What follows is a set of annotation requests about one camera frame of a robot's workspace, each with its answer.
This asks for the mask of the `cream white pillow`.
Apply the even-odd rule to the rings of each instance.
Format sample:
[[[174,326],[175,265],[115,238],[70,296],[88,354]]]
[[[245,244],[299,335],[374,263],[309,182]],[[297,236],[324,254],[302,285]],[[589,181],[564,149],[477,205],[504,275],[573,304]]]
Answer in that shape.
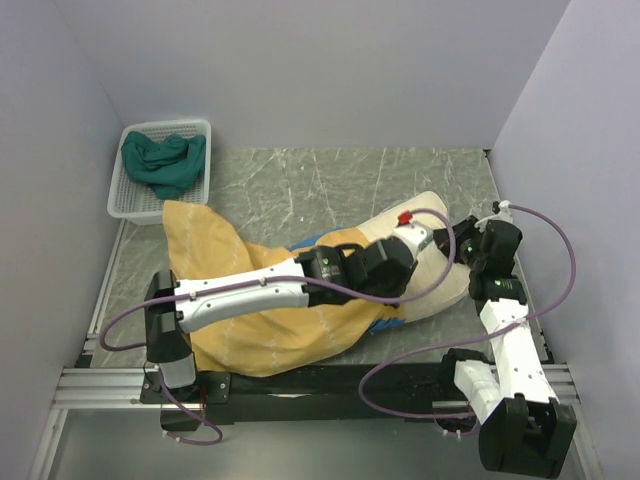
[[[361,223],[357,229],[367,240],[388,236],[397,224],[397,217],[406,210],[429,208],[448,217],[442,199],[433,191],[425,191],[415,197],[391,207]],[[418,265],[407,286],[404,297],[419,293],[431,286],[447,265],[447,256],[434,244],[430,244],[418,256]],[[443,282],[429,295],[400,305],[394,315],[384,314],[374,325],[385,329],[392,325],[411,323],[432,317],[467,297],[469,269],[455,263]]]

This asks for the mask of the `yellow and blue pillowcase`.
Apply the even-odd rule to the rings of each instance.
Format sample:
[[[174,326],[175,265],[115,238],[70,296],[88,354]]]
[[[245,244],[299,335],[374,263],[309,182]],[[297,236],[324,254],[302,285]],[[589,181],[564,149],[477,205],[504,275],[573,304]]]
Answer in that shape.
[[[170,268],[187,296],[177,307],[201,371],[275,375],[339,354],[375,322],[405,316],[363,299],[314,306],[298,281],[261,284],[301,276],[294,259],[303,248],[246,242],[206,205],[167,201],[162,223]]]

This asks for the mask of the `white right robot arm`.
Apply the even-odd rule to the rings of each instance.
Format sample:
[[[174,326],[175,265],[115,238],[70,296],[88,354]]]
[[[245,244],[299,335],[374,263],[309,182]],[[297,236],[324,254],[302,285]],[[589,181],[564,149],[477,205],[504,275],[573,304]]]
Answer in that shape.
[[[473,216],[453,231],[455,260],[469,270],[469,296],[491,337],[494,360],[450,349],[445,358],[452,366],[439,374],[440,390],[452,399],[466,396],[480,424],[486,470],[556,479],[577,419],[548,381],[525,319],[527,296],[513,272],[522,233],[508,220]]]

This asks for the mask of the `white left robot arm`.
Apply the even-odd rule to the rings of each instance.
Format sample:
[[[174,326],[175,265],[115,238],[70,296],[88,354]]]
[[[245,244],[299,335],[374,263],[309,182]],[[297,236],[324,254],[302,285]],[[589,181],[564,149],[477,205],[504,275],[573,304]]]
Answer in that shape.
[[[268,377],[340,355],[374,327],[390,330],[437,315],[466,297],[469,270],[455,263],[430,295],[398,308],[362,299],[344,306],[281,308],[299,283],[234,289],[182,303],[164,299],[145,310],[147,359],[176,365],[164,389],[176,401],[193,399],[200,378],[190,369]]]

